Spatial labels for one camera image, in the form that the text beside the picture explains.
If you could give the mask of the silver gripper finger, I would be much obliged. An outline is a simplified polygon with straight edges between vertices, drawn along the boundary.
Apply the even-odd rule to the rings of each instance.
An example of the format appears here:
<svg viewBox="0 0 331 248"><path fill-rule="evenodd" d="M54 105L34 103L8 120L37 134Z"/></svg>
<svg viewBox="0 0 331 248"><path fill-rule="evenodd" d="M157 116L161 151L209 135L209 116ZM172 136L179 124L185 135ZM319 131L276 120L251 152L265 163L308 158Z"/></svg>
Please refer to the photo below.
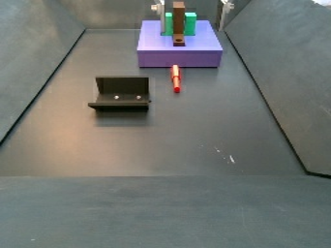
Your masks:
<svg viewBox="0 0 331 248"><path fill-rule="evenodd" d="M159 14L160 17L160 32L165 32L165 1L153 0L153 5L151 9Z"/></svg>
<svg viewBox="0 0 331 248"><path fill-rule="evenodd" d="M231 0L220 0L221 3L221 13L220 13L220 25L219 30L223 30L225 24L225 18L229 11L233 9L233 3Z"/></svg>

